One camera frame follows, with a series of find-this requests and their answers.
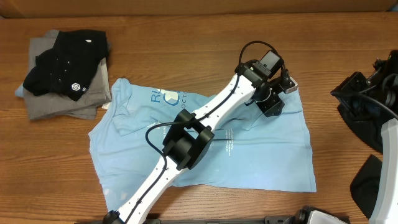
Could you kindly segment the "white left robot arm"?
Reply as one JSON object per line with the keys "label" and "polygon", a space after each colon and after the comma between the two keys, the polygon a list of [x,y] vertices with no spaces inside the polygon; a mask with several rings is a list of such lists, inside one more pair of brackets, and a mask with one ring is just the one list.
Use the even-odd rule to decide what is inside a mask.
{"label": "white left robot arm", "polygon": [[275,63],[250,60],[239,63],[235,75],[209,103],[190,113],[181,110],[168,122],[169,131],[158,149],[159,161],[137,192],[117,210],[108,212],[104,224],[144,223],[160,196],[183,172],[194,168],[207,153],[215,129],[241,104],[254,100],[266,116],[276,116],[283,102],[278,93],[297,90],[282,59]]}

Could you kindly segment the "light blue printed t-shirt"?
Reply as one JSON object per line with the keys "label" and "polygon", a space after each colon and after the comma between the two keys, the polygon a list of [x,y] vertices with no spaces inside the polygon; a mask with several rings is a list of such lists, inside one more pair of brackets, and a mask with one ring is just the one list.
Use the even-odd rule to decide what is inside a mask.
{"label": "light blue printed t-shirt", "polygon": [[[208,103],[196,93],[138,86],[120,78],[113,100],[90,132],[90,154],[109,210],[125,204],[153,171],[159,150],[181,110]],[[279,116],[241,105],[224,119],[200,163],[178,176],[175,187],[214,187],[315,192],[310,133],[298,92],[280,94]]]}

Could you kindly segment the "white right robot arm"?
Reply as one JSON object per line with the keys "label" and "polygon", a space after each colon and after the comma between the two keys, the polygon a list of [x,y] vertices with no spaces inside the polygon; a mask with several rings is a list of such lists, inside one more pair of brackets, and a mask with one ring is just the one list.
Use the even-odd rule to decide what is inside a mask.
{"label": "white right robot arm", "polygon": [[366,78],[354,72],[331,95],[350,130],[383,158],[370,155],[350,185],[369,223],[397,223],[397,51],[377,59]]}

